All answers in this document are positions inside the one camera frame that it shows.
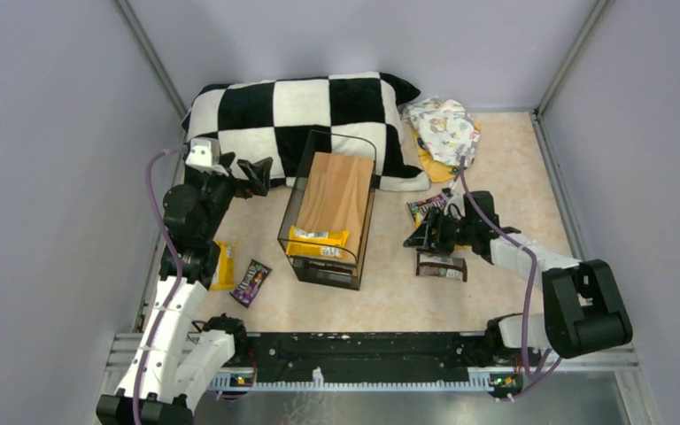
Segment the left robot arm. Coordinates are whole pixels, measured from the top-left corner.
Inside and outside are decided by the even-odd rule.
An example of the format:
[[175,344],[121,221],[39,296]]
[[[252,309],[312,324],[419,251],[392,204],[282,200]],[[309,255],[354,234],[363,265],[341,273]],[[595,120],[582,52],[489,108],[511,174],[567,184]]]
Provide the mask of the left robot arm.
[[184,351],[195,313],[210,289],[220,258],[214,236],[233,199],[265,196],[273,160],[255,163],[227,153],[204,168],[186,164],[184,180],[161,199],[148,193],[166,247],[155,299],[127,372],[116,390],[100,396],[103,424],[192,424],[216,373],[237,355],[242,321],[209,320]]

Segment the brown M&M candy bag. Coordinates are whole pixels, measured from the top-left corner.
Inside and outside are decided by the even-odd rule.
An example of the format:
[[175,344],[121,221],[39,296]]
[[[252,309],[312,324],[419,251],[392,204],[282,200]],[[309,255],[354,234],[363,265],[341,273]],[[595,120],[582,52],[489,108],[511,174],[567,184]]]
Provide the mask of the brown M&M candy bag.
[[415,274],[419,277],[438,277],[466,282],[468,266],[463,258],[417,251]]

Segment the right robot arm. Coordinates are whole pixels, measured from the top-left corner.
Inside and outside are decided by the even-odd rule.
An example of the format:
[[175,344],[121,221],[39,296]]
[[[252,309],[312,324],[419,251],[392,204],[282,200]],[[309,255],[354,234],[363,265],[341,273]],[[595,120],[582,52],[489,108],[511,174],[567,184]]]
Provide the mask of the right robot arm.
[[520,276],[528,297],[540,291],[541,313],[514,313],[488,323],[486,333],[494,346],[550,350],[573,359],[631,342],[633,327],[606,261],[567,257],[517,228],[501,226],[489,191],[469,192],[463,202],[430,207],[403,245],[438,257],[466,246],[493,266]]

